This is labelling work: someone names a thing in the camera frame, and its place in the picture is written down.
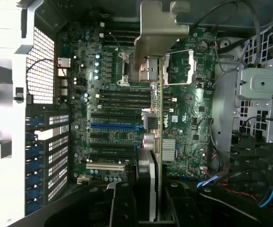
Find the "white expansion slot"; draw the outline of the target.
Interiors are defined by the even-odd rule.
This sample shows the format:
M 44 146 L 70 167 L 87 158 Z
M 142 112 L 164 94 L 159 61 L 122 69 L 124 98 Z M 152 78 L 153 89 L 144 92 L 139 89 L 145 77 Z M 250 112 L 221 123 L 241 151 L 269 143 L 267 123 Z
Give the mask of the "white expansion slot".
M 125 165 L 118 163 L 87 163 L 86 169 L 107 170 L 107 171 L 124 171 Z

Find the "small silver heatsink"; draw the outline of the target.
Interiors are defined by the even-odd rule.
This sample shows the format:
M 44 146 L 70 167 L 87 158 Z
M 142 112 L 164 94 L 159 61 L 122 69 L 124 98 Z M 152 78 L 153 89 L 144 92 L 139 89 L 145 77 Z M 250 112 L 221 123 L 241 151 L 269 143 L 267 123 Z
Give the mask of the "small silver heatsink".
M 162 141 L 162 161 L 174 161 L 176 158 L 176 140 L 163 139 Z

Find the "black expansion slot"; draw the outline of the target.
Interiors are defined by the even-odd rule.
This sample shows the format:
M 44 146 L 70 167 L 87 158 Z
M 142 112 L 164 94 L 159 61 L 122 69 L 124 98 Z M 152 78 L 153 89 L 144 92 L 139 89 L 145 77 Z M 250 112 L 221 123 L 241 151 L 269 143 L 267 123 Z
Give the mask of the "black expansion slot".
M 138 115 L 132 114 L 112 114 L 112 113 L 91 113 L 91 118 L 99 119 L 123 119 L 123 120 L 135 120 Z
M 104 143 L 90 143 L 91 148 L 99 148 L 99 149 L 135 149 L 134 145 L 125 145 L 125 144 L 104 144 Z

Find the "blue expansion slot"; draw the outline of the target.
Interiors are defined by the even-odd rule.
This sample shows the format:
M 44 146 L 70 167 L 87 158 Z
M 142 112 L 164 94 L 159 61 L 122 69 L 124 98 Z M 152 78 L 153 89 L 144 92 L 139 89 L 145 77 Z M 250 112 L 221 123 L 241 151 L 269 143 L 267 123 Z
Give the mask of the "blue expansion slot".
M 109 123 L 91 123 L 91 128 L 94 129 L 114 129 L 114 130 L 135 130 L 135 125 L 128 124 L 109 124 Z

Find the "green motherboard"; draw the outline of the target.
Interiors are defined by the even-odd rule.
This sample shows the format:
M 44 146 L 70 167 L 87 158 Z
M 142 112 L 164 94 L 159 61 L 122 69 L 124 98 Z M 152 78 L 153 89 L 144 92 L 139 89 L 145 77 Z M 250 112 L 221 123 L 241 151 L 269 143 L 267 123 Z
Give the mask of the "green motherboard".
M 144 111 L 150 106 L 149 83 L 122 87 L 123 60 L 120 52 L 132 50 L 137 26 L 129 24 L 83 26 L 73 22 L 62 36 L 62 56 L 71 57 L 69 87 L 62 96 L 70 109 L 69 181 L 78 185 L 138 181 L 138 150 L 145 133 Z M 209 125 L 212 116 L 214 52 L 198 52 L 197 44 L 208 45 L 215 35 L 199 28 L 182 39 L 172 52 L 192 49 L 196 71 L 189 85 L 163 87 L 163 139 L 176 140 L 174 161 L 162 161 L 162 177 L 203 179 L 212 159 Z M 169 84 L 185 83 L 190 69 L 188 52 L 172 54 L 166 63 Z M 135 120 L 91 118 L 91 113 L 135 114 Z M 94 129 L 91 123 L 135 125 L 135 130 Z M 134 145 L 135 149 L 91 148 L 90 143 Z M 87 163 L 118 163 L 124 171 L 86 169 Z

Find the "open black PC case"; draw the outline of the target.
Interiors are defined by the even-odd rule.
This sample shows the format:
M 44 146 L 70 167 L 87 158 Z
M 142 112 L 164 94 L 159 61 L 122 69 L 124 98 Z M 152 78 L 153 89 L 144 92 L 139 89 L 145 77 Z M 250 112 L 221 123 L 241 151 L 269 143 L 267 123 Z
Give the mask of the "open black PC case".
M 72 58 L 62 56 L 62 36 L 73 22 L 83 26 L 129 24 L 140 36 L 140 5 L 144 0 L 0 0 L 0 66 L 12 70 L 11 157 L 0 159 L 0 227 L 89 227 L 88 209 L 108 186 L 69 181 L 71 117 L 62 96 L 69 87 Z M 238 73 L 256 38 L 260 63 L 261 16 L 255 0 L 159 0 L 163 11 L 173 1 L 187 1 L 190 11 L 176 21 L 215 35 L 212 116 L 209 125 L 212 159 L 203 179 L 162 177 L 160 218 L 142 221 L 138 181 L 134 184 L 138 227 L 177 227 L 166 186 L 181 183 L 197 204 L 206 227 L 211 208 L 197 190 L 215 185 L 273 212 L 273 142 L 236 129 L 239 122 Z

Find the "CPU socket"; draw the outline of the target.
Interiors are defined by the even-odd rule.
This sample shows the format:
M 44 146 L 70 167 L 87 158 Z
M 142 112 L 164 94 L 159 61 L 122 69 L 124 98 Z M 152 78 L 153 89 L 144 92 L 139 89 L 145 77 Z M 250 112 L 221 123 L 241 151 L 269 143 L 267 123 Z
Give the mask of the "CPU socket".
M 148 83 L 148 80 L 141 80 L 139 72 L 134 70 L 133 52 L 128 50 L 118 54 L 122 58 L 122 77 L 117 81 L 117 84 L 122 87 L 131 87 L 131 83 Z

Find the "silver drive cage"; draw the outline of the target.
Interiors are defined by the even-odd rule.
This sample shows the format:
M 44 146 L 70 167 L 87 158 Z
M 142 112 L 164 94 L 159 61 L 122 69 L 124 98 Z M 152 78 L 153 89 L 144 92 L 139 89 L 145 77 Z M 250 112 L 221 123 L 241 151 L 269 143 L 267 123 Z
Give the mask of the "silver drive cage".
M 239 122 L 236 129 L 258 139 L 273 142 L 273 25 L 260 34 L 261 58 L 256 68 L 256 38 L 250 39 L 244 60 L 246 69 L 238 73 Z

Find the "coin cell battery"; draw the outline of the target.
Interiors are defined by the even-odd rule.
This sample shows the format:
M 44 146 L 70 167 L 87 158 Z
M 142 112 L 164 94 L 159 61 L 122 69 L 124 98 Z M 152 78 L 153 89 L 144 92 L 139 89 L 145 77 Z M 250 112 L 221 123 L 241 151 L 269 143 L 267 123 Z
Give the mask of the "coin cell battery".
M 197 44 L 198 52 L 207 52 L 208 51 L 208 44 L 205 41 L 201 41 Z

